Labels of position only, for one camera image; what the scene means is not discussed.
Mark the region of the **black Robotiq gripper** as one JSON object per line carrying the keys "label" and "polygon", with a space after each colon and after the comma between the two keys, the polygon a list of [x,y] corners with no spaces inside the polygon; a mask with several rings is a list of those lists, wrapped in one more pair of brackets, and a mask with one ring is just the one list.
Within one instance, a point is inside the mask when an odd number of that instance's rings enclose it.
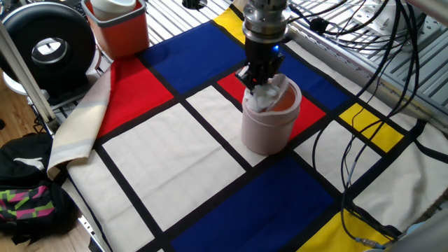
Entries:
{"label": "black Robotiq gripper", "polygon": [[259,43],[246,38],[246,63],[235,72],[235,77],[249,90],[257,85],[266,85],[284,61],[279,43]]}

